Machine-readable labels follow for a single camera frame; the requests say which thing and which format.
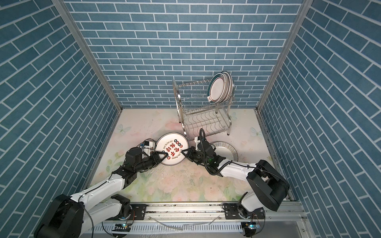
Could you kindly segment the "blue rimmed white plate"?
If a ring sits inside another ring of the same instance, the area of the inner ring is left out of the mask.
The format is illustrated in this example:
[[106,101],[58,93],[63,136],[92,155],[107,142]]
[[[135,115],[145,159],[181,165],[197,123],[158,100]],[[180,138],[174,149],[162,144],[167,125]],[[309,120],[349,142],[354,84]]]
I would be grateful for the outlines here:
[[229,99],[230,95],[231,95],[230,89],[231,89],[232,83],[231,83],[231,76],[230,76],[229,72],[223,71],[222,73],[225,75],[225,77],[227,79],[226,80],[225,94],[224,94],[224,97],[223,97],[223,100],[222,100],[222,102],[226,102]]

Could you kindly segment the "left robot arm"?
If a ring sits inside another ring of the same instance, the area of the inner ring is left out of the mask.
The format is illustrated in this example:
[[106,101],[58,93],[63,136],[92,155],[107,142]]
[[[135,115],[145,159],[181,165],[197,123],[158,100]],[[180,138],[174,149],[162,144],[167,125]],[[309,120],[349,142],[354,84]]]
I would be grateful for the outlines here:
[[142,148],[131,148],[122,165],[108,178],[81,192],[58,195],[41,218],[34,237],[78,238],[109,218],[130,218],[130,200],[118,192],[129,186],[138,173],[155,168],[167,157],[166,152],[147,154]]

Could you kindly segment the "white plate black striped rim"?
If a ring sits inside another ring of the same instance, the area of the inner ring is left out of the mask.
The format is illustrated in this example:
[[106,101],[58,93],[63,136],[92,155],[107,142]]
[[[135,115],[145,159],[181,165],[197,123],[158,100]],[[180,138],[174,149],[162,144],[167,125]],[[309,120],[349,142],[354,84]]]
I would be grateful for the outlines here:
[[233,160],[234,162],[239,161],[239,156],[237,150],[229,143],[217,141],[212,143],[215,150],[214,152],[222,157],[225,157],[228,160]]

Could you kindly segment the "wide green band white plate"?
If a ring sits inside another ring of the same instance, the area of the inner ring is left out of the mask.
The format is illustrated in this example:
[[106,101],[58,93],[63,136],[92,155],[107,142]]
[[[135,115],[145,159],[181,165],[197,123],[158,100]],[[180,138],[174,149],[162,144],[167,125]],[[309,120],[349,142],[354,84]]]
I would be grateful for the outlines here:
[[207,90],[207,100],[210,104],[219,102],[225,88],[225,79],[222,73],[216,74],[209,83]]

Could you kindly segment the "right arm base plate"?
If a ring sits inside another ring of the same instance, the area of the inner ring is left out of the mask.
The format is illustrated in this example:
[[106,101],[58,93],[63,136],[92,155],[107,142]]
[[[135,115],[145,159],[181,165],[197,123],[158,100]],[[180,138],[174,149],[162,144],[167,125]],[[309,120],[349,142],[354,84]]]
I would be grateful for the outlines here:
[[224,211],[225,219],[227,220],[264,220],[266,217],[263,208],[258,208],[250,212],[239,203],[223,203],[221,207]]

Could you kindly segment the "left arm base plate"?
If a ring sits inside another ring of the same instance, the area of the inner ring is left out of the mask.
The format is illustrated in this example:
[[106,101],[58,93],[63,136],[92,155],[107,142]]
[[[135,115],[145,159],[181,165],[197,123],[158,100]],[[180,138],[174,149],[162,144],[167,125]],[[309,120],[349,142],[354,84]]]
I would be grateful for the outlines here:
[[131,204],[129,220],[143,221],[146,214],[146,204]]

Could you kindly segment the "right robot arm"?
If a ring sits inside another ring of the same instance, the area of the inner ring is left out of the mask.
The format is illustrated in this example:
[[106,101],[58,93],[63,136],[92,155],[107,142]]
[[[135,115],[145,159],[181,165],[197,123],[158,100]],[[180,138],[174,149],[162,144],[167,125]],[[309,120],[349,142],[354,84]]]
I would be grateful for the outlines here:
[[230,177],[247,181],[253,192],[245,193],[236,209],[243,219],[252,218],[255,211],[267,208],[278,211],[290,189],[289,182],[266,160],[257,163],[241,163],[218,155],[200,129],[195,138],[196,146],[182,151],[190,161],[205,167],[212,176]]

